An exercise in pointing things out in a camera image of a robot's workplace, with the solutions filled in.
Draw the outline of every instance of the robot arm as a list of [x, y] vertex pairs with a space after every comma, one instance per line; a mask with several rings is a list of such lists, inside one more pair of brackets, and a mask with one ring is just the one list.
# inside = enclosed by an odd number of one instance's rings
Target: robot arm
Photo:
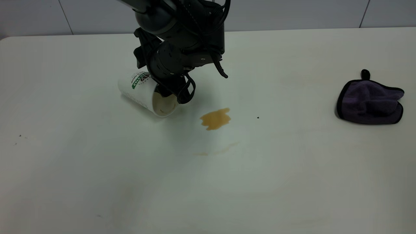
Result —
[[141, 44], [134, 51], [137, 67], [147, 66], [162, 96], [174, 94], [179, 103], [189, 102], [195, 82], [188, 72], [208, 63], [214, 63], [219, 73], [228, 77], [220, 61], [231, 0], [223, 6], [206, 0], [120, 1], [135, 11], [140, 25], [134, 32]]

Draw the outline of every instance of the black cable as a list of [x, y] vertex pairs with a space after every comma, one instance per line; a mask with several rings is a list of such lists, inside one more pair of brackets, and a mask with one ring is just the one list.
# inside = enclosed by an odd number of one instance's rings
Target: black cable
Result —
[[[157, 48], [152, 49], [148, 54], [150, 54], [150, 55], [153, 54], [153, 52], [155, 50], [157, 50]], [[148, 60], [148, 56], [147, 55], [144, 55], [144, 59], [146, 61], [146, 64], [150, 64], [150, 63], [148, 63], [149, 60]], [[165, 87], [165, 89], [167, 89], [169, 92], [171, 92], [171, 94], [175, 94], [175, 92], [173, 92], [171, 89], [169, 89], [169, 87], [167, 85], [165, 85], [164, 83], [160, 82], [160, 80], [154, 75], [154, 73], [152, 72], [152, 70], [150, 69], [150, 67], [147, 67], [147, 70], [148, 70], [149, 74], [151, 75], [151, 77], [156, 81], [156, 83], [158, 83], [159, 85], [162, 85], [163, 87]], [[178, 95], [176, 96], [176, 99], [177, 99], [177, 101], [178, 101], [179, 104], [185, 104], [185, 103], [189, 102], [192, 99], [192, 97], [193, 97], [193, 95], [195, 93], [195, 88], [196, 88], [195, 81], [188, 75], [188, 73], [185, 73], [184, 75], [186, 76], [186, 78], [188, 78], [188, 82], [178, 92]], [[193, 86], [193, 91], [190, 94], [190, 97], [184, 102], [183, 101], [183, 98], [182, 98], [183, 91], [185, 89], [188, 89], [188, 87], [189, 87], [190, 84], [192, 84], [192, 86]]]
[[[188, 11], [188, 9], [182, 4], [182, 2], [180, 2], [180, 1], [178, 1], [178, 0], [173, 0], [173, 2], [176, 2], [176, 5], [182, 5], [185, 9], [186, 9], [186, 11], [187, 12], [189, 12]], [[160, 3], [161, 3], [161, 6], [162, 7], [164, 7], [165, 8], [165, 10], [166, 11], [168, 11], [168, 13], [170, 14], [170, 15], [172, 15], [172, 16], [174, 16], [175, 18], [177, 18], [178, 20], [179, 20], [179, 22], [185, 27], [185, 29], [186, 30], [188, 30], [190, 33], [192, 33], [192, 34], [194, 34], [194, 35], [198, 35], [198, 33], [196, 33], [196, 32], [194, 32], [192, 29], [190, 29], [185, 23], [184, 23], [184, 19], [182, 19], [182, 17], [181, 17], [181, 15], [178, 15], [178, 14], [176, 14], [176, 11], [171, 7], [171, 6], [169, 6], [165, 1], [160, 1]], [[223, 15], [222, 15], [222, 17], [221, 17], [221, 19], [220, 19], [220, 21], [218, 22], [218, 24], [216, 25], [216, 26], [214, 26], [214, 29], [213, 30], [211, 30], [211, 31], [208, 31], [208, 32], [202, 32], [201, 31], [201, 34], [202, 35], [210, 35], [210, 34], [212, 34], [212, 33], [214, 33], [214, 32], [216, 32], [223, 24], [224, 24], [224, 22], [225, 22], [225, 19], [227, 18], [227, 16], [228, 16], [228, 12], [230, 11], [230, 5], [231, 5], [231, 0], [225, 0], [225, 4], [223, 5], [223, 6], [220, 6], [220, 7], [218, 7], [217, 9], [216, 9], [216, 11], [222, 11], [222, 9], [224, 9], [225, 8], [225, 10], [224, 10], [224, 12], [223, 12]]]
[[212, 61], [214, 62], [215, 67], [217, 68], [218, 72], [224, 77], [224, 78], [228, 78], [227, 74], [224, 72], [224, 69], [221, 67], [220, 61], [214, 59], [215, 58], [215, 54], [213, 53], [211, 47], [208, 45], [208, 43], [204, 40], [203, 38], [203, 34], [202, 34], [202, 30], [199, 27], [198, 22], [195, 20], [195, 18], [192, 16], [192, 14], [189, 12], [189, 10], [182, 4], [182, 2], [180, 2], [180, 0], [174, 0], [174, 2], [176, 2], [176, 6], [182, 8], [182, 11], [187, 12], [189, 17], [193, 20], [196, 28], [198, 29], [199, 33], [198, 33], [198, 37], [199, 40], [203, 43], [204, 47], [207, 49], [209, 55], [211, 56]]

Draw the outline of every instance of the liquid stain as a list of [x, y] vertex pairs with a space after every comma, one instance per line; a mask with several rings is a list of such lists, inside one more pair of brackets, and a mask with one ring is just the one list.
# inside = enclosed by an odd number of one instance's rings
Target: liquid stain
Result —
[[[238, 145], [239, 143], [240, 142], [231, 143], [227, 147], [223, 148], [222, 150], [218, 150], [218, 151], [215, 151], [215, 152], [211, 153], [211, 155], [225, 154], [230, 150], [231, 147], [234, 147], [234, 146]], [[202, 153], [194, 153], [193, 155], [195, 155], [195, 156], [208, 156], [209, 154], [207, 152], [202, 152]]]
[[200, 119], [202, 119], [202, 125], [208, 126], [207, 130], [216, 130], [220, 127], [228, 124], [231, 118], [226, 114], [230, 111], [229, 108], [220, 109], [217, 111], [210, 112], [206, 115], [203, 115]]

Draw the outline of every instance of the black towel edge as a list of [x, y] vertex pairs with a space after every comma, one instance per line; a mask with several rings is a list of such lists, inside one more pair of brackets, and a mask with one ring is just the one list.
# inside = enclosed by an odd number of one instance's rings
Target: black towel edge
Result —
[[[342, 88], [341, 93], [339, 94], [339, 97], [338, 97], [338, 100], [337, 100], [337, 114], [338, 114], [338, 117], [340, 119], [344, 119], [344, 115], [342, 114], [342, 99], [344, 98], [345, 93], [347, 92], [347, 90], [348, 90], [349, 86], [351, 85], [351, 83], [353, 83], [353, 82], [361, 82], [361, 81], [371, 81], [373, 83], [376, 83], [376, 84], [380, 85], [381, 87], [383, 87], [385, 89], [388, 89], [388, 90], [398, 90], [398, 91], [400, 91], [400, 92], [402, 92], [404, 94], [404, 90], [401, 89], [401, 88], [385, 86], [385, 85], [382, 85], [382, 84], [380, 84], [378, 82], [375, 82], [373, 80], [350, 80]], [[403, 109], [404, 108], [403, 108], [403, 106], [399, 102], [397, 102], [397, 103], [401, 106], [401, 113], [400, 113], [399, 119], [396, 122], [392, 123], [392, 124], [398, 123], [401, 120], [401, 117], [403, 116]]]

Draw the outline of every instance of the cup logo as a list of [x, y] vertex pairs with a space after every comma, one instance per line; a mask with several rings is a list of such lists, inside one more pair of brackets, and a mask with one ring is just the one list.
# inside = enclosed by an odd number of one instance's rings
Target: cup logo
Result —
[[131, 85], [132, 89], [134, 89], [139, 81], [144, 81], [145, 79], [149, 78], [150, 74], [148, 72], [143, 72], [141, 73], [136, 80], [133, 82], [133, 84]]

